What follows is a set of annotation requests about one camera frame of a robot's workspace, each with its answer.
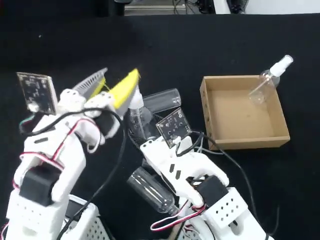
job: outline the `black background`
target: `black background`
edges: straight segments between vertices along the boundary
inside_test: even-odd
[[[320,15],[137,16],[62,23],[0,22],[0,216],[5,221],[11,181],[23,151],[18,123],[27,116],[15,72],[52,76],[56,92],[108,67],[114,86],[130,70],[141,74],[148,95],[178,88],[194,129],[205,130],[199,87],[203,76],[256,75],[284,54],[294,58],[278,87],[291,141],[277,149],[230,151],[251,180],[260,220],[271,229],[280,205],[275,239],[318,239]],[[74,190],[88,199],[114,166],[120,134],[95,155]],[[224,157],[215,163],[249,203],[239,171]],[[94,203],[119,240],[156,238],[149,226],[163,218],[126,180],[141,164],[128,143],[111,184]]]

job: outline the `white spray cap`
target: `white spray cap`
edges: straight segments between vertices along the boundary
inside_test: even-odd
[[[294,59],[290,55],[285,55],[280,61],[270,68],[270,72],[274,76],[280,77],[286,71],[286,68],[293,62]]]
[[[140,109],[144,106],[144,100],[142,94],[140,93],[139,86],[135,88],[134,95],[129,104],[130,109]]]

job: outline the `plastic bottle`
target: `plastic bottle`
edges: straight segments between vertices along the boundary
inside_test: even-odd
[[[178,212],[173,194],[142,167],[131,174],[127,183],[157,212],[169,215],[175,215]]]
[[[181,97],[178,89],[172,88],[157,92],[143,98],[144,106],[153,114],[181,106]]]
[[[249,98],[255,104],[264,103],[275,92],[280,82],[280,76],[293,61],[294,59],[290,55],[285,55],[270,69],[263,71],[259,76],[259,85],[250,91]]]
[[[129,105],[129,127],[135,137],[145,140],[160,137],[152,113],[144,107],[144,101],[139,87],[136,88]]]

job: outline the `cardboard box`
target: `cardboard box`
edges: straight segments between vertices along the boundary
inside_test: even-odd
[[[262,105],[249,99],[259,76],[205,76],[200,93],[206,134],[223,149],[280,147],[290,140],[277,91]]]

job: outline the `circuit board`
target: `circuit board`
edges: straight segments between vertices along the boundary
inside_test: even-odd
[[[50,76],[33,73],[16,73],[24,94],[27,108],[31,112],[56,114],[57,95]]]
[[[158,122],[156,127],[170,149],[175,145],[174,140],[176,138],[181,137],[182,140],[192,132],[181,108],[173,111]]]

